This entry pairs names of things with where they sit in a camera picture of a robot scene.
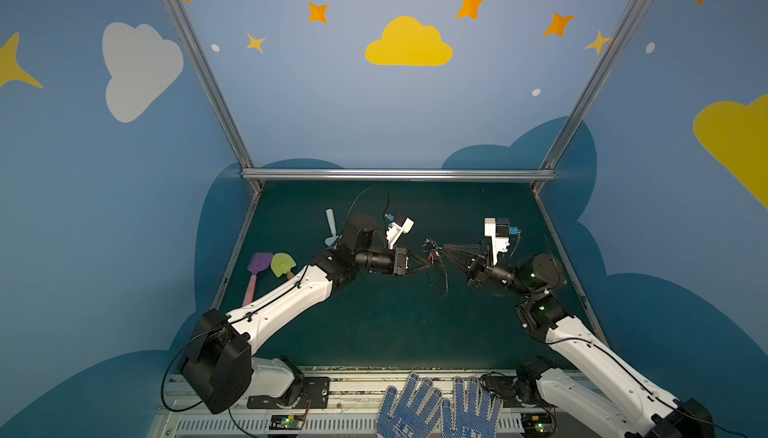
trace purple spatula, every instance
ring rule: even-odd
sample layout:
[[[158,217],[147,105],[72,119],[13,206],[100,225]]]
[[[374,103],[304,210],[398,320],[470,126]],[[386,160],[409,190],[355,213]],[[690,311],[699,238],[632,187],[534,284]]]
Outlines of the purple spatula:
[[[248,263],[250,281],[248,282],[248,288],[245,289],[243,306],[249,305],[254,301],[254,293],[256,292],[256,275],[260,271],[268,269],[270,267],[270,263],[272,263],[271,253],[254,253],[254,256],[250,257],[250,263]]]

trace green mat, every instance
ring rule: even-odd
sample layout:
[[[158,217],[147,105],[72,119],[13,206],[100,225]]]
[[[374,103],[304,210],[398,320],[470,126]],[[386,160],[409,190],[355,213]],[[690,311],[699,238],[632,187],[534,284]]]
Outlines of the green mat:
[[[286,252],[301,267],[330,236],[325,210],[336,213],[339,232],[352,201],[371,185],[389,191],[389,212],[403,212],[415,224],[398,245],[420,251],[425,239],[439,244],[483,239],[485,217],[509,218],[522,231],[512,257],[520,262],[542,252],[558,254],[529,185],[445,182],[268,182],[256,207],[220,309],[239,308],[250,278],[246,269],[258,251]],[[384,226],[386,195],[364,194],[355,213],[368,213]],[[486,284],[470,289],[450,263],[448,294],[442,274],[406,277],[363,273],[346,288],[308,309],[275,333],[256,356],[284,355],[297,365],[397,366],[512,369],[537,355],[572,369],[564,358],[523,330],[512,293]],[[256,280],[256,297],[284,283],[271,270]],[[572,286],[557,293],[562,304],[588,323]]]

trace wall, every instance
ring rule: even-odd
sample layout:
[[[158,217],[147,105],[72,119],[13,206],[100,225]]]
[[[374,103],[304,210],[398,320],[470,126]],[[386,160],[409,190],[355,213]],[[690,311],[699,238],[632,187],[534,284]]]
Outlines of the wall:
[[[0,436],[143,436],[251,193],[160,0],[0,3]]]
[[[542,190],[611,347],[750,436],[768,426],[766,7],[655,0]]]
[[[433,169],[538,168],[628,2],[183,0],[256,165]]]

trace white cloud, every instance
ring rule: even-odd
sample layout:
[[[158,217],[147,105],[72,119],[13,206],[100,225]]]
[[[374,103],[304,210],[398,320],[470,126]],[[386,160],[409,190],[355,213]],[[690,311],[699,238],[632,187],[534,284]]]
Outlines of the white cloud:
[[[184,68],[179,46],[163,40],[146,24],[133,28],[111,23],[104,30],[101,49],[112,76],[107,84],[107,106],[123,123],[137,119]]]

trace glove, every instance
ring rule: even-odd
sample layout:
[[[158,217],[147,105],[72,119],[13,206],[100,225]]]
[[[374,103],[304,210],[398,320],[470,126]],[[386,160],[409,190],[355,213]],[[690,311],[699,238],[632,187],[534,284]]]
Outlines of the glove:
[[[390,386],[376,419],[379,438],[427,438],[440,417],[438,405],[442,393],[432,388],[432,380],[425,379],[416,390],[418,375],[411,373],[397,403],[397,388]]]
[[[496,422],[502,411],[501,398],[489,394],[480,387],[476,376],[469,377],[469,388],[464,390],[464,380],[460,376],[453,379],[453,400],[443,400],[442,435],[444,438],[494,438]]]

